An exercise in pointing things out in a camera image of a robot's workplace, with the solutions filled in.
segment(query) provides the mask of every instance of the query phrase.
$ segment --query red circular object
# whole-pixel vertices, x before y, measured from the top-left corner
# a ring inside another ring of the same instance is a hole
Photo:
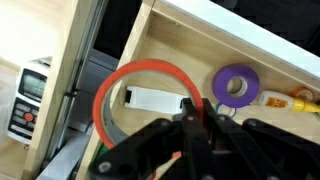
[[[25,113],[24,114],[24,119],[26,121],[32,121],[33,120],[33,115],[31,113]]]
[[[101,107],[105,100],[105,97],[111,92],[113,85],[119,81],[123,76],[137,71],[152,70],[157,72],[164,72],[175,77],[179,80],[189,91],[191,98],[196,106],[197,113],[199,115],[200,123],[202,124],[203,115],[203,102],[197,87],[193,84],[191,79],[180,68],[164,60],[159,59],[141,59],[132,61],[128,64],[121,66],[118,70],[112,73],[99,87],[96,93],[93,104],[93,121],[96,126],[96,130],[100,136],[100,139],[104,145],[111,149],[114,147],[113,142],[107,136],[104,131],[104,125],[102,124],[103,112]]]

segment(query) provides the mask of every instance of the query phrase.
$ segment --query display screen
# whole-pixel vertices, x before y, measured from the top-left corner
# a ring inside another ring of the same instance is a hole
[[[24,75],[23,78],[23,91],[32,96],[36,96],[38,98],[42,98],[45,81],[29,74]]]

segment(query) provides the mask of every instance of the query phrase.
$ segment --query green object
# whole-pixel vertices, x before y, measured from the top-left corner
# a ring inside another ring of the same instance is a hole
[[[108,151],[109,151],[109,149],[102,144],[96,158],[100,157],[102,154],[104,154]]]

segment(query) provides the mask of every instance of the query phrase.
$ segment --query purple tape roll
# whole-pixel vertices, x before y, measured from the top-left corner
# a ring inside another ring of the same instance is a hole
[[[239,77],[242,87],[239,92],[230,94],[227,91],[231,79]],[[260,80],[251,68],[232,64],[220,69],[212,80],[212,91],[216,98],[224,105],[232,108],[241,108],[249,105],[258,95]]]

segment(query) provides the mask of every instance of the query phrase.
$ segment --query yellow object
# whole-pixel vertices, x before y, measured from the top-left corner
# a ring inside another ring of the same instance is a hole
[[[259,104],[292,111],[320,112],[320,106],[314,103],[273,91],[263,91],[259,97]]]

